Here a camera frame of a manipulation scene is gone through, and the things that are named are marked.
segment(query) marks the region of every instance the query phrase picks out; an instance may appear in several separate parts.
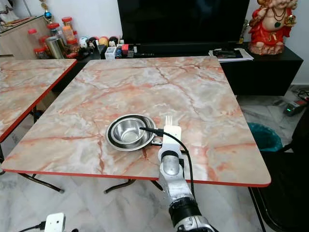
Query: red statue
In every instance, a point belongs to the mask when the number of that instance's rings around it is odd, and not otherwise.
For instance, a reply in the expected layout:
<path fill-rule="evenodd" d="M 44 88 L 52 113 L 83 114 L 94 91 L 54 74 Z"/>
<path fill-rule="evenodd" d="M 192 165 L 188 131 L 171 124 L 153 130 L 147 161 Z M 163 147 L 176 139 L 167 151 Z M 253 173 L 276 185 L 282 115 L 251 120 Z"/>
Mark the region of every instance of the red statue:
<path fill-rule="evenodd" d="M 296 9 L 298 0 L 257 0 L 261 7 L 254 11 L 251 28 L 251 52 L 259 55 L 274 55 L 284 49 L 283 37 L 290 37 L 296 17 L 292 10 Z"/>

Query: white wall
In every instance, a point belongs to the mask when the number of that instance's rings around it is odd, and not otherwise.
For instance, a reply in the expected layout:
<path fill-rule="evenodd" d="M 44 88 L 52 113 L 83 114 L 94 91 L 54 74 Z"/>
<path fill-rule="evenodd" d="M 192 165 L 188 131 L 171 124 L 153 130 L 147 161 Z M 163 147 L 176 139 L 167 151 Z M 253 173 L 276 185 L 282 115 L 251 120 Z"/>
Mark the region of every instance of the white wall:
<path fill-rule="evenodd" d="M 290 38 L 286 39 L 285 45 L 298 54 L 303 60 L 294 85 L 309 85 L 309 0 L 298 1 L 295 9 L 297 24 L 292 28 Z"/>
<path fill-rule="evenodd" d="M 248 11 L 247 11 L 247 15 L 246 15 L 246 19 L 250 22 L 250 20 L 252 19 L 252 14 L 253 12 L 259 8 L 259 4 L 257 4 L 257 0 L 250 0 L 249 2 L 249 7 L 248 7 Z M 250 31 L 250 27 L 247 28 L 247 31 L 244 35 L 244 39 L 245 42 L 251 41 L 251 34 L 249 34 L 248 32 Z"/>
<path fill-rule="evenodd" d="M 44 14 L 39 0 L 26 2 L 32 15 Z M 63 25 L 62 17 L 73 18 L 73 28 L 79 37 L 122 35 L 117 0 L 47 0 L 46 3 L 60 25 Z M 14 12 L 19 17 L 29 16 L 23 0 L 14 0 L 14 4 Z"/>

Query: marble table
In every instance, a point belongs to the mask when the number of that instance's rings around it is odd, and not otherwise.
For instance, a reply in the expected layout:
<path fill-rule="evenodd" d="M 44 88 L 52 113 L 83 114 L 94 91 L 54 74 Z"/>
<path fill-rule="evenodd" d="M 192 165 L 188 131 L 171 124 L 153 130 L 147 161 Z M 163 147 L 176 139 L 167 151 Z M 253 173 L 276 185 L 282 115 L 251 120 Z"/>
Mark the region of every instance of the marble table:
<path fill-rule="evenodd" d="M 74 59 L 47 59 L 0 64 L 0 142 L 75 63 Z"/>
<path fill-rule="evenodd" d="M 8 172 L 157 180 L 158 147 L 113 149 L 108 125 L 125 114 L 182 128 L 196 183 L 265 187 L 270 175 L 215 58 L 93 60 L 7 157 Z M 185 159 L 185 177 L 189 179 Z"/>

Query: teal trash bin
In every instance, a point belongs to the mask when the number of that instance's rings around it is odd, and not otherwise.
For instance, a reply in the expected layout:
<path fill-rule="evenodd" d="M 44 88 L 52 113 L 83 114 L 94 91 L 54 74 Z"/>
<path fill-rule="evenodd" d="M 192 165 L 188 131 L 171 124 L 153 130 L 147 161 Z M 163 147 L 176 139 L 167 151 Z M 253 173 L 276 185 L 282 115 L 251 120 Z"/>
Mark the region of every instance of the teal trash bin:
<path fill-rule="evenodd" d="M 269 127 L 248 123 L 254 140 L 260 151 L 278 151 L 282 148 L 281 138 Z"/>

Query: white plug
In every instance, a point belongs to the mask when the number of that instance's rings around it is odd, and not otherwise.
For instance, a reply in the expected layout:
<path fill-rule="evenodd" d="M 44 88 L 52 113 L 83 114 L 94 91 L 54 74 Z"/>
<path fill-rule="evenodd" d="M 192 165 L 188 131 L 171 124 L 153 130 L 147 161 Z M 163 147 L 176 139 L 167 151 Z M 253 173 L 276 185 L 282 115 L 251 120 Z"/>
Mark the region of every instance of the white plug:
<path fill-rule="evenodd" d="M 44 232 L 64 232 L 65 220 L 64 213 L 48 215 Z"/>

